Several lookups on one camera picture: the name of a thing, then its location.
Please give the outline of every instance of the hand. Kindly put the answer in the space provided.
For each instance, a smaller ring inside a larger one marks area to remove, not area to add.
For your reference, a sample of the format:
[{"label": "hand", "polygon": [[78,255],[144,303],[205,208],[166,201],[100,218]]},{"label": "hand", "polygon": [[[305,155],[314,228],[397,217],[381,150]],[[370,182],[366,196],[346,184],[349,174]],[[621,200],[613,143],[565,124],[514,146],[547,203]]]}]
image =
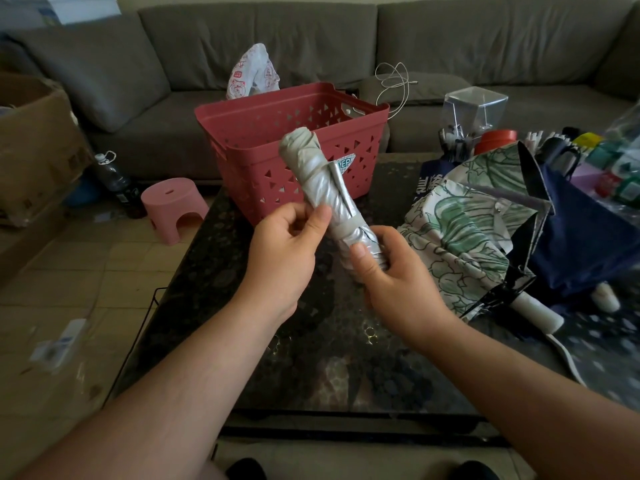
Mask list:
[{"label": "hand", "polygon": [[277,325],[289,318],[316,266],[316,248],[331,220],[331,208],[288,203],[258,224],[249,262],[234,300],[251,303]]},{"label": "hand", "polygon": [[351,262],[366,286],[365,299],[386,327],[409,346],[431,337],[456,316],[449,311],[429,270],[420,256],[393,227],[372,226],[389,259],[389,269],[380,269],[363,244],[351,247]]}]

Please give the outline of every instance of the tile floor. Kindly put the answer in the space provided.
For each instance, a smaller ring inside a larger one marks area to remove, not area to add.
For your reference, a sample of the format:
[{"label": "tile floor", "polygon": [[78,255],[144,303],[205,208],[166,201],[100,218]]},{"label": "tile floor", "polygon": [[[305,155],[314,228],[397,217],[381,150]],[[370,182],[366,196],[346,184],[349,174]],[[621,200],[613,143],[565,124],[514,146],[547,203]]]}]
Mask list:
[{"label": "tile floor", "polygon": [[[147,219],[93,221],[89,209],[0,289],[0,479],[8,478],[82,418],[100,409],[143,324],[154,290],[169,284],[198,227],[159,242]],[[29,361],[69,320],[87,318],[58,373]],[[314,442],[220,440],[225,468],[253,456],[273,479],[440,479],[444,465],[479,459],[503,480],[535,477],[513,451]]]}]

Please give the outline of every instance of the plastic stool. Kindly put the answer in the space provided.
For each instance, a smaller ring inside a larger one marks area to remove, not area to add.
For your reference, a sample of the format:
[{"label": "plastic stool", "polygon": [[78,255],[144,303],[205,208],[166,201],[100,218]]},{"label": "plastic stool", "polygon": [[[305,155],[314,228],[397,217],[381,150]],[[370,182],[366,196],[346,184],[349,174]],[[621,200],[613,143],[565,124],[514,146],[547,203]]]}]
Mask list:
[{"label": "plastic stool", "polygon": [[197,214],[204,219],[209,211],[196,184],[188,178],[170,178],[151,185],[142,192],[141,199],[151,225],[167,246],[180,242],[177,227],[180,217]]}]

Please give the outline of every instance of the sofa seat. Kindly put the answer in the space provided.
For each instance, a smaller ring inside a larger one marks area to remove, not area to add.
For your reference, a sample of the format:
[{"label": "sofa seat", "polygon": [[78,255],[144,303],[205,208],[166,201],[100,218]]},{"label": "sofa seat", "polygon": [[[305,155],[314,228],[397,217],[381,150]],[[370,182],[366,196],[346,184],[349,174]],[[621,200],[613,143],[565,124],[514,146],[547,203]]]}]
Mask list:
[{"label": "sofa seat", "polygon": [[[603,133],[634,103],[599,93],[589,86],[492,86],[508,95],[501,128],[519,131],[561,131],[565,126]],[[404,107],[389,121],[389,152],[439,152],[442,106]]]},{"label": "sofa seat", "polygon": [[87,134],[96,152],[116,152],[119,167],[134,178],[216,180],[216,158],[193,110],[224,98],[224,91],[173,92],[116,133]]}]

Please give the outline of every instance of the acrylic box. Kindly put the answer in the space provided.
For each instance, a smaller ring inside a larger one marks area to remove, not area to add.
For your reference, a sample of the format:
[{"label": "acrylic box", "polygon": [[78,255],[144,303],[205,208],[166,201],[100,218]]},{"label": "acrylic box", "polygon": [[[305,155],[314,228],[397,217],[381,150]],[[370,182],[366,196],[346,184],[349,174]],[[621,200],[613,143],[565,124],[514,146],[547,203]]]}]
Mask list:
[{"label": "acrylic box", "polygon": [[475,140],[497,128],[508,99],[476,86],[449,93],[442,106],[442,127],[456,138]]}]

